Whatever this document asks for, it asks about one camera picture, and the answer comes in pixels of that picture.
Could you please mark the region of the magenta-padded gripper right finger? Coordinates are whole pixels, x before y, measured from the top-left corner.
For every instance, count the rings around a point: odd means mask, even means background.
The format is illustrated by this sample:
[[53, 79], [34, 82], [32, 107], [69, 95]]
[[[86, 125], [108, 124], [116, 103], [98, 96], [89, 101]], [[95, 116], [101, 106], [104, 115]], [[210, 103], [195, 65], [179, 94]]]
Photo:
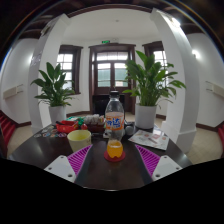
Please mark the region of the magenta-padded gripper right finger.
[[140, 145], [135, 145], [135, 147], [140, 154], [146, 171], [153, 181], [157, 181], [182, 169], [168, 155], [158, 156]]

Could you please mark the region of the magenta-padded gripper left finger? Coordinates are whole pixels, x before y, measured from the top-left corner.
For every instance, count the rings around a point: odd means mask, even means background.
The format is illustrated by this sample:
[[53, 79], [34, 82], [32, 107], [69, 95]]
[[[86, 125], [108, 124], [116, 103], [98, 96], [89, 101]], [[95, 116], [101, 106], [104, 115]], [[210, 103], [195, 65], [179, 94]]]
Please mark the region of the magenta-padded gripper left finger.
[[91, 148], [92, 145], [89, 145], [69, 156], [60, 155], [45, 168], [45, 171], [74, 183], [87, 162]]

